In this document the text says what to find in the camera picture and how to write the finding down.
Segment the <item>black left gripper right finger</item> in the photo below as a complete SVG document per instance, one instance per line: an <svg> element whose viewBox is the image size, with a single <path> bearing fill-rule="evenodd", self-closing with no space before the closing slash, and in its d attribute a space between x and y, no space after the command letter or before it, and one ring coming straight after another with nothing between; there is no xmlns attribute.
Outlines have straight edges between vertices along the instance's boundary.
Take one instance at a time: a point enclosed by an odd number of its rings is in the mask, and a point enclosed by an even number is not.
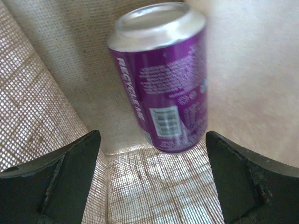
<svg viewBox="0 0 299 224"><path fill-rule="evenodd" d="M297 224L299 169L246 149L215 131L206 149L226 224Z"/></svg>

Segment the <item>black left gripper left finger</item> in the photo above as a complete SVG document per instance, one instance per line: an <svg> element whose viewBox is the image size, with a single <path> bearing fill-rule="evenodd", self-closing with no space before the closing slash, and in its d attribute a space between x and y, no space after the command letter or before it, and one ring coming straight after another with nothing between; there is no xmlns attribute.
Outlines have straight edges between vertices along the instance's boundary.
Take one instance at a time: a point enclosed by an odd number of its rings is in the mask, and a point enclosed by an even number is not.
<svg viewBox="0 0 299 224"><path fill-rule="evenodd" d="M79 224L90 191L101 136L74 142L0 174L2 224Z"/></svg>

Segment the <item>purple fanta can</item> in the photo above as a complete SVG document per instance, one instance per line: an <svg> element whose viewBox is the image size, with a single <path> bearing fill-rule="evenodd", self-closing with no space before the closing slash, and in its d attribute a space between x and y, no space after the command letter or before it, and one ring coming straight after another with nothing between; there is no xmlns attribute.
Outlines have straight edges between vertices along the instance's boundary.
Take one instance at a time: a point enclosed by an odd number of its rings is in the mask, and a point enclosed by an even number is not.
<svg viewBox="0 0 299 224"><path fill-rule="evenodd" d="M107 45L148 143L194 147L207 129L205 16L183 2L141 7L118 19Z"/></svg>

